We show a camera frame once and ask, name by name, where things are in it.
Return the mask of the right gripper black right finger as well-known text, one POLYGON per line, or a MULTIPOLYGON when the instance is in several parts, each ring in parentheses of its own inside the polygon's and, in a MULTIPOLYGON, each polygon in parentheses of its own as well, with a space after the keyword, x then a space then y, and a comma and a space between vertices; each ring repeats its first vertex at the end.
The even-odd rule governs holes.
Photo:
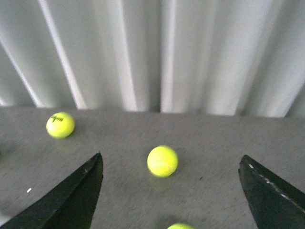
POLYGON ((303 229, 305 194, 275 173, 244 155, 239 179, 259 229, 303 229))

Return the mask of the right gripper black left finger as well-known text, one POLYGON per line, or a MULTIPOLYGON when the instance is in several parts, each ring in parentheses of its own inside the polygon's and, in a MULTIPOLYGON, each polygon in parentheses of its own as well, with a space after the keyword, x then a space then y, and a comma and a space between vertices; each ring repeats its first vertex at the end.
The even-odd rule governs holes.
POLYGON ((41 199, 1 226, 3 229, 88 229, 103 180, 96 153, 41 199))

